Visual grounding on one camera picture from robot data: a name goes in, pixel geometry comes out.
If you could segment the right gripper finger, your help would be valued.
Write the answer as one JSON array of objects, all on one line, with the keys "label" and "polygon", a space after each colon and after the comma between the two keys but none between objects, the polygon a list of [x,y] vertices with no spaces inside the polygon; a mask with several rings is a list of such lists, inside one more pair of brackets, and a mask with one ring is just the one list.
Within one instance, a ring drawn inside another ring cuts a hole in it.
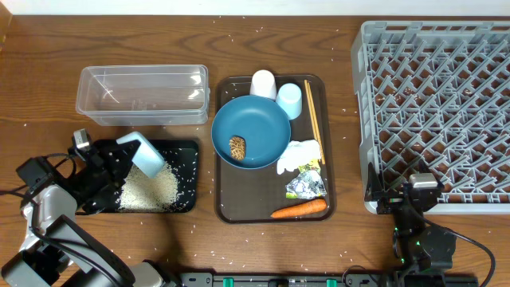
[{"label": "right gripper finger", "polygon": [[[429,169],[429,167],[427,166],[426,162],[423,159],[420,159],[418,161],[418,173],[432,173],[432,171]],[[438,183],[438,186],[437,186],[436,189],[443,190],[444,189],[444,184],[440,180],[438,180],[437,178],[436,178],[436,180],[437,180],[437,183]]]},{"label": "right gripper finger", "polygon": [[367,186],[364,194],[364,202],[375,202],[376,214],[390,214],[391,193],[383,189],[379,174],[376,172],[374,164],[368,163],[367,166]]}]

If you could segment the light blue bowl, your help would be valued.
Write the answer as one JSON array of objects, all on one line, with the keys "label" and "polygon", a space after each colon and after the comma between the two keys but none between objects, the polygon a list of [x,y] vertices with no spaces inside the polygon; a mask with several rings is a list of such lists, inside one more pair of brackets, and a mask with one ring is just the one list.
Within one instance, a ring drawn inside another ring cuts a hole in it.
[{"label": "light blue bowl", "polygon": [[164,167],[165,159],[155,147],[139,132],[131,132],[116,140],[118,144],[131,141],[140,143],[132,162],[150,179],[153,179]]}]

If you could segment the pile of rice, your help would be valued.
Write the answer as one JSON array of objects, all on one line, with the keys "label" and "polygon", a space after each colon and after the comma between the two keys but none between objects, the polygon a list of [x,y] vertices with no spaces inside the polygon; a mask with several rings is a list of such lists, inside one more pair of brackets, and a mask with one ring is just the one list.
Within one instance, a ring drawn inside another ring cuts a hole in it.
[{"label": "pile of rice", "polygon": [[148,178],[133,165],[119,199],[122,212],[159,213],[168,211],[179,199],[179,181],[168,163],[153,178]]}]

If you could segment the orange carrot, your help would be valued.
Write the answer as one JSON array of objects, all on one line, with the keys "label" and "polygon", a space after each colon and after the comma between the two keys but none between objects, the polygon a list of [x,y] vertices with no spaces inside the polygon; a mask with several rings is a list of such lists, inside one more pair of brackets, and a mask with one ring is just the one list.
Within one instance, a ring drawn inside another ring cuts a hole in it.
[{"label": "orange carrot", "polygon": [[315,214],[324,211],[328,207],[324,199],[314,199],[299,205],[285,207],[276,210],[271,214],[272,218],[300,217],[308,214]]}]

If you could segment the brown food piece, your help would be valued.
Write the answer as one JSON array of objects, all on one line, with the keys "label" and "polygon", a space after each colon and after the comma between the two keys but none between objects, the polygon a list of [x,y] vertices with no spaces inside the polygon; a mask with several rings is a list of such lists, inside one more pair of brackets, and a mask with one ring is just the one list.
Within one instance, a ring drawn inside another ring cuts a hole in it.
[{"label": "brown food piece", "polygon": [[240,136],[233,136],[229,140],[229,148],[230,148],[230,156],[237,160],[241,161],[245,158],[246,146],[245,140]]}]

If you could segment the dark blue plate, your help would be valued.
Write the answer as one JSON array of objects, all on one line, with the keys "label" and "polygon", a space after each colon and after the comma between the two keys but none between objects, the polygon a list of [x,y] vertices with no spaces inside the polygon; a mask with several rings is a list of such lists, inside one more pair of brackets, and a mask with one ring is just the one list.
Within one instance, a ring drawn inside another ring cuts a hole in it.
[{"label": "dark blue plate", "polygon": [[[211,127],[211,139],[217,155],[228,164],[246,170],[275,163],[291,139],[291,125],[284,110],[261,96],[239,96],[217,112]],[[230,154],[230,140],[245,141],[245,158]]]}]

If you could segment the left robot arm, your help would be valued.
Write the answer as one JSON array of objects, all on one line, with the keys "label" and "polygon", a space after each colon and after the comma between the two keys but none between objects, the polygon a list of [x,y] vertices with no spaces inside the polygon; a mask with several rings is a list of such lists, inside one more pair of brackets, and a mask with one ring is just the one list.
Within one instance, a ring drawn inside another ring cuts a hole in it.
[{"label": "left robot arm", "polygon": [[111,198],[124,185],[131,167],[150,175],[163,167],[163,157],[145,138],[132,140],[74,140],[62,154],[71,162],[82,159],[84,169],[63,176],[49,155],[33,157],[18,167],[23,186],[9,195],[22,198],[27,221],[24,242],[2,268],[12,286],[51,286],[70,264],[79,269],[67,286],[180,286],[174,275],[153,261],[128,266],[76,222],[80,208]]}]

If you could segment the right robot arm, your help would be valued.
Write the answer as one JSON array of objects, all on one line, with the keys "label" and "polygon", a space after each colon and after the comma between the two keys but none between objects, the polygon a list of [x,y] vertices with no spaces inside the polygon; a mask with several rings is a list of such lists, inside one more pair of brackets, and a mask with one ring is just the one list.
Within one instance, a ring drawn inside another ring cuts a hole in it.
[{"label": "right robot arm", "polygon": [[456,237],[426,223],[424,213],[437,205],[444,185],[423,161],[398,191],[384,191],[372,163],[368,164],[366,202],[377,214],[393,216],[393,249],[402,265],[384,273],[378,286],[445,286],[444,272],[453,267]]}]

